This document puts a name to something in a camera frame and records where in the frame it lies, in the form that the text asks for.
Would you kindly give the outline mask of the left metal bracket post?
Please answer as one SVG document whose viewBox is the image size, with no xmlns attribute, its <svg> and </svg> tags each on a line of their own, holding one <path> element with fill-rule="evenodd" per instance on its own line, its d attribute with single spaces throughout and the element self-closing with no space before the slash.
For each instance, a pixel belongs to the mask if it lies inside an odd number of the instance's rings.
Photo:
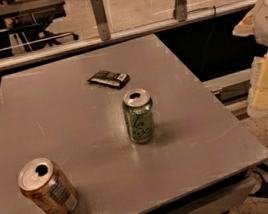
<svg viewBox="0 0 268 214">
<path fill-rule="evenodd" d="M 111 38 L 111 35 L 107 23 L 106 10 L 104 9 L 103 0 L 91 0 L 91 5 L 101 40 L 109 40 Z"/>
</svg>

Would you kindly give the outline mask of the black snack bar wrapper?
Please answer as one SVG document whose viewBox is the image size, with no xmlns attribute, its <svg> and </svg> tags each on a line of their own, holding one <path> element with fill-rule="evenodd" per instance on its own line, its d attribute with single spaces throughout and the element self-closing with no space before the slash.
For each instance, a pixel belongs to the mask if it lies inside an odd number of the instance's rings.
<svg viewBox="0 0 268 214">
<path fill-rule="evenodd" d="M 98 71 L 87 82 L 105 85 L 114 89 L 122 89 L 130 80 L 129 75 L 112 71 Z"/>
</svg>

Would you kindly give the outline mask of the orange soda can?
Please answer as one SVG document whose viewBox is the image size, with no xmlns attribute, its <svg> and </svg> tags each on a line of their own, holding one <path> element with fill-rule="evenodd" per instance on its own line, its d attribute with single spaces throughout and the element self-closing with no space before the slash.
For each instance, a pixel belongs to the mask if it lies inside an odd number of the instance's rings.
<svg viewBox="0 0 268 214">
<path fill-rule="evenodd" d="M 18 175 L 19 190 L 45 214 L 70 214 L 78 205 L 75 188 L 47 158 L 33 159 Z"/>
</svg>

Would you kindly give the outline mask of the green La Croix can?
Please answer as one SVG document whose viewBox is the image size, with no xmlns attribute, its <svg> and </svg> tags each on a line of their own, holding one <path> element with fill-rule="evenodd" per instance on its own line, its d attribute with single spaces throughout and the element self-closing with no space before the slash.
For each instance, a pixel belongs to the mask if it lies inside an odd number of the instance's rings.
<svg viewBox="0 0 268 214">
<path fill-rule="evenodd" d="M 131 141 L 146 144 L 154 136 L 152 98 L 145 89 L 131 89 L 124 94 L 123 111 Z"/>
</svg>

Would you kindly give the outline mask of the black desk in background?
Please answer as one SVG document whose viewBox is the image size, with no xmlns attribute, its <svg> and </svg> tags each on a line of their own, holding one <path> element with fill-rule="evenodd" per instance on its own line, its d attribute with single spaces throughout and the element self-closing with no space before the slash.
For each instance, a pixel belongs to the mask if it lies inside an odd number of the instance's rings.
<svg viewBox="0 0 268 214">
<path fill-rule="evenodd" d="M 0 7 L 0 40 L 10 35 L 18 35 L 26 51 L 37 51 L 46 45 L 61 45 L 59 38 L 70 35 L 74 40 L 79 35 L 74 32 L 52 33 L 47 31 L 55 19 L 66 17 L 64 0 L 20 0 Z"/>
</svg>

